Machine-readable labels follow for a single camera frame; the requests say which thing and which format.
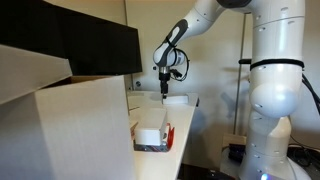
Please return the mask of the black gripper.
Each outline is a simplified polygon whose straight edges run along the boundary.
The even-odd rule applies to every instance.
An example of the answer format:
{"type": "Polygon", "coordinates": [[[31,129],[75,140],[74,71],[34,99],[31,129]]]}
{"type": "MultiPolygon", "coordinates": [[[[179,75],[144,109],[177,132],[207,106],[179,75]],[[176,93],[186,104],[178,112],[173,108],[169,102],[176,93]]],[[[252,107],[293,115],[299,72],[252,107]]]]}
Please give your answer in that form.
{"type": "Polygon", "coordinates": [[[170,77],[171,74],[169,67],[161,67],[159,69],[159,80],[162,93],[162,100],[166,99],[166,94],[168,93],[168,81],[170,80],[170,77]]]}

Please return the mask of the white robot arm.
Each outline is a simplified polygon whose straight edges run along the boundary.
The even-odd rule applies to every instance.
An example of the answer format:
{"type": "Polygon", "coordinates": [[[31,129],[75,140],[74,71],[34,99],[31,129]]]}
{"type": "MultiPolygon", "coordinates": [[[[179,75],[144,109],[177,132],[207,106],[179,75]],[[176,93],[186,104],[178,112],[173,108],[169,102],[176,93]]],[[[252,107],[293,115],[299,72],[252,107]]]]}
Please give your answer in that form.
{"type": "Polygon", "coordinates": [[[289,116],[300,101],[305,0],[197,0],[155,50],[161,94],[168,93],[170,68],[187,56],[176,45],[206,32],[226,9],[253,17],[249,100],[251,104],[241,180],[311,180],[287,157],[289,116]]]}

